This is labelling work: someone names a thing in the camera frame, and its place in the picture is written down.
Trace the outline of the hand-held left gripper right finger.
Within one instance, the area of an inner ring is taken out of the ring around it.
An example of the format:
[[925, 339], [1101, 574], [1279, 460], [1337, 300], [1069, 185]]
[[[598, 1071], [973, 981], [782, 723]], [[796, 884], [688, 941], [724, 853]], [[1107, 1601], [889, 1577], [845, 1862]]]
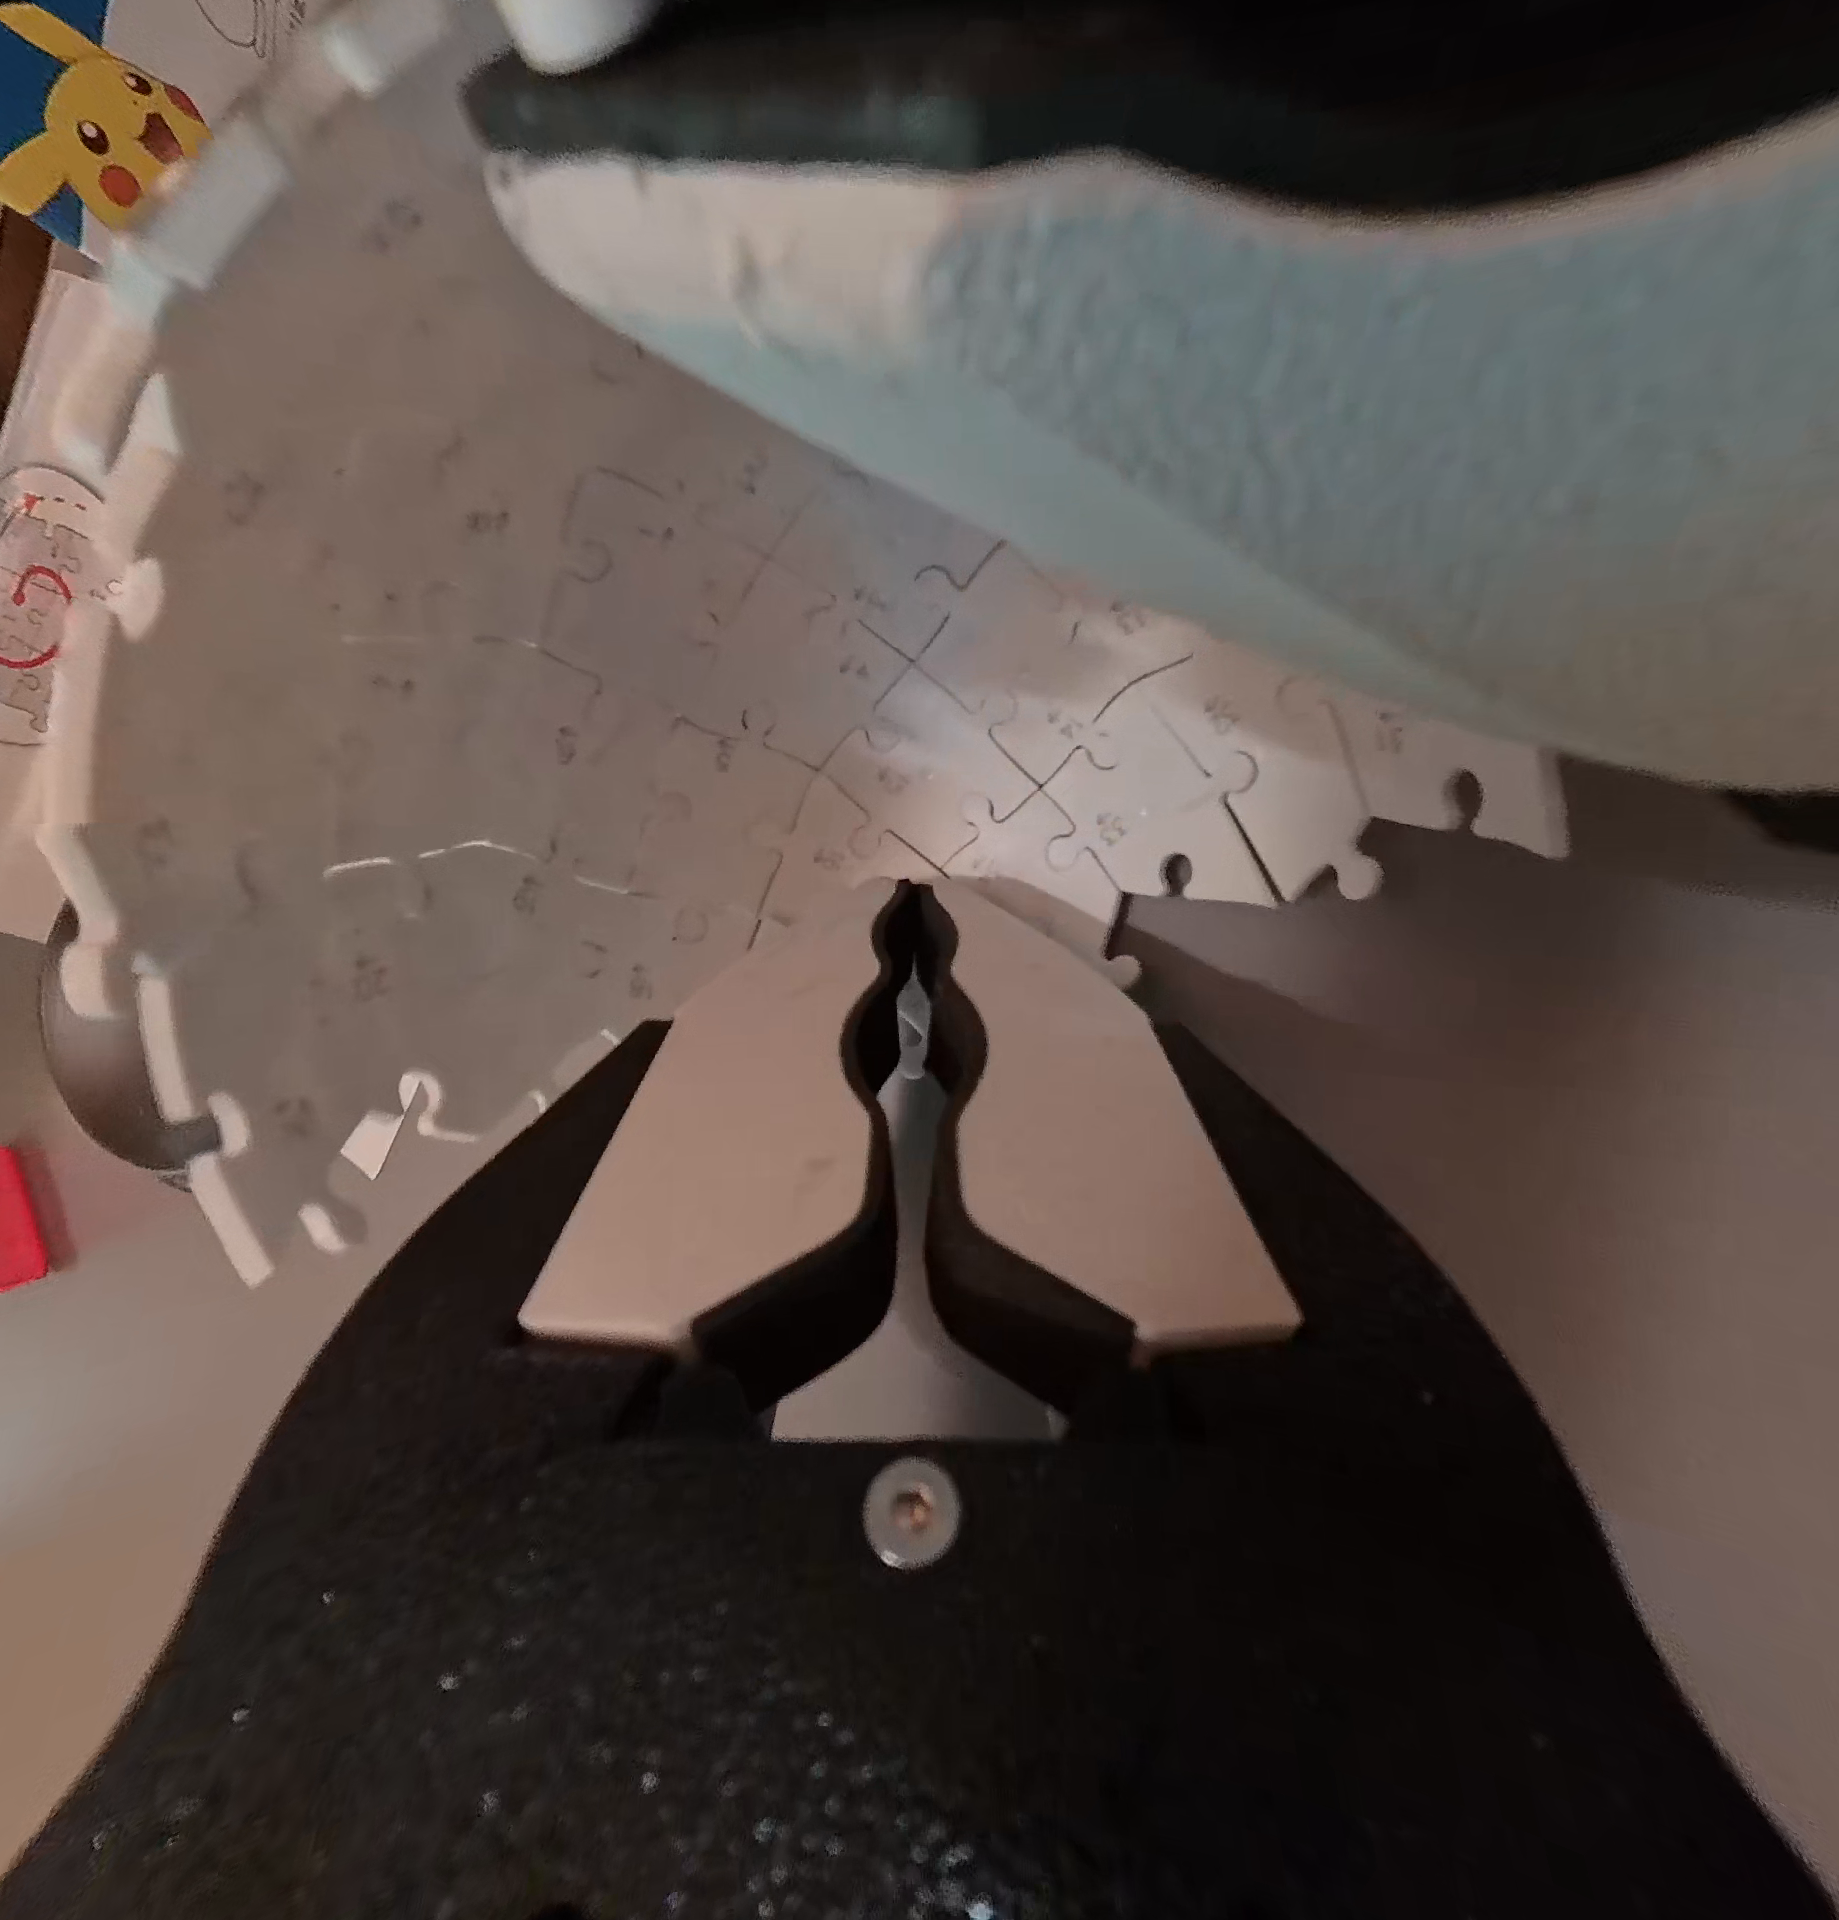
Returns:
[[1041, 1404], [1291, 1339], [1301, 1311], [1157, 1026], [963, 884], [919, 891], [939, 1121], [925, 1226], [949, 1339]]

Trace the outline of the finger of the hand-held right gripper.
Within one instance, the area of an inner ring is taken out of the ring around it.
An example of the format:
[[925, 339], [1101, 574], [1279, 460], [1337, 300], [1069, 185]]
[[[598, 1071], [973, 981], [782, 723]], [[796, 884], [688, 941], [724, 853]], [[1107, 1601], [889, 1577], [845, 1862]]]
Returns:
[[500, 4], [558, 291], [1033, 556], [1839, 793], [1839, 4]]

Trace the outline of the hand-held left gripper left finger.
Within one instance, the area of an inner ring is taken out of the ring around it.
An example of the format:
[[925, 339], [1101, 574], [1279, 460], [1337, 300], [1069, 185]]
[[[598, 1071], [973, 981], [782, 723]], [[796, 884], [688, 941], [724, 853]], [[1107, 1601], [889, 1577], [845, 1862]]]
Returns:
[[859, 884], [684, 1003], [520, 1311], [530, 1339], [778, 1404], [879, 1327], [905, 909], [905, 884]]

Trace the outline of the partly built puzzle ball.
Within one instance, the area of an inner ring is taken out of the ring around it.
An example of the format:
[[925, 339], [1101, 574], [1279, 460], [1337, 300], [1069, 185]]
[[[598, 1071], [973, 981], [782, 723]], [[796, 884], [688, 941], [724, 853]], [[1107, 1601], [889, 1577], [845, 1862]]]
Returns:
[[62, 403], [122, 566], [56, 704], [64, 986], [138, 1021], [246, 1285], [362, 1235], [368, 1115], [474, 1141], [863, 881], [1099, 956], [1177, 870], [1363, 900], [1373, 822], [1567, 855], [1553, 756], [1075, 591], [552, 293], [478, 41], [306, 27], [116, 244]]

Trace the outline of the black round ball stand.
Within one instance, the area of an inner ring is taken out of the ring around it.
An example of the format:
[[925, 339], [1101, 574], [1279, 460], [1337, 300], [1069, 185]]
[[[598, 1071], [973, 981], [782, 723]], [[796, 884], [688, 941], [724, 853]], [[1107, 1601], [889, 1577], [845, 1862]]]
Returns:
[[214, 1121], [170, 1121], [154, 1090], [136, 1006], [116, 1017], [78, 1015], [66, 995], [64, 963], [78, 941], [66, 902], [46, 938], [38, 1021], [48, 1074], [80, 1131], [116, 1160], [178, 1192], [190, 1192], [190, 1165], [218, 1149]]

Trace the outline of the blue puzzle box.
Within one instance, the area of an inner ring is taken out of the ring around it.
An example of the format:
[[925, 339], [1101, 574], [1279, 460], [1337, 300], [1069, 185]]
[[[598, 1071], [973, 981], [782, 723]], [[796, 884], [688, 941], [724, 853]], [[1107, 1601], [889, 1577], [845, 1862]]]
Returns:
[[108, 44], [108, 4], [0, 4], [0, 206], [94, 254], [212, 143], [194, 99]]

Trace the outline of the folded paper instruction leaflet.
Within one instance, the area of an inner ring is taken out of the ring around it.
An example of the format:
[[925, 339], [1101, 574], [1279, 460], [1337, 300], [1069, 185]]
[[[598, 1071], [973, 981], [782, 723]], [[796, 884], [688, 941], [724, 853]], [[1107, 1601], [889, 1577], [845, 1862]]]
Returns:
[[[212, 133], [326, 4], [114, 3], [108, 44], [200, 106]], [[106, 307], [98, 253], [0, 206], [0, 935], [40, 943], [62, 905], [38, 850], [68, 617], [102, 605], [102, 485], [62, 451], [54, 408]]]

